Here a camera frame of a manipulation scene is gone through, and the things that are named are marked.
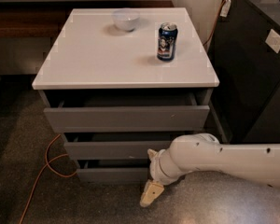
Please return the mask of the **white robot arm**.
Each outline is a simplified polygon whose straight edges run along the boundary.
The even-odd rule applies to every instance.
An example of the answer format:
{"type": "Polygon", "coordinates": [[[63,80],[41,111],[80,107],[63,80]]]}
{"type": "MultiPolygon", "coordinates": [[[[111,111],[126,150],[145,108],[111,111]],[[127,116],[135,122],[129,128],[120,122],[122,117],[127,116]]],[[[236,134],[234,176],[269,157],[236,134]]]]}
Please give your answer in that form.
{"type": "Polygon", "coordinates": [[[151,205],[181,176],[216,171],[280,189],[280,144],[221,144],[210,133],[181,135],[160,151],[149,149],[150,179],[140,205],[151,205]]]}

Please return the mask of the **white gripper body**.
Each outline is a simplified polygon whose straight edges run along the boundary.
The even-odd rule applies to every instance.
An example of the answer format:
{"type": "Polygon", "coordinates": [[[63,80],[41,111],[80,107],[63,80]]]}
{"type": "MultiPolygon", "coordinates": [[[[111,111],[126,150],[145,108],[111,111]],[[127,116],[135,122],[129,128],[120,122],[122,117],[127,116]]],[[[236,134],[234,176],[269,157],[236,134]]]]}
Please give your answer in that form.
{"type": "Polygon", "coordinates": [[[157,155],[150,160],[150,175],[154,181],[162,185],[170,185],[185,174],[173,161],[168,149],[157,151],[157,155]]]}

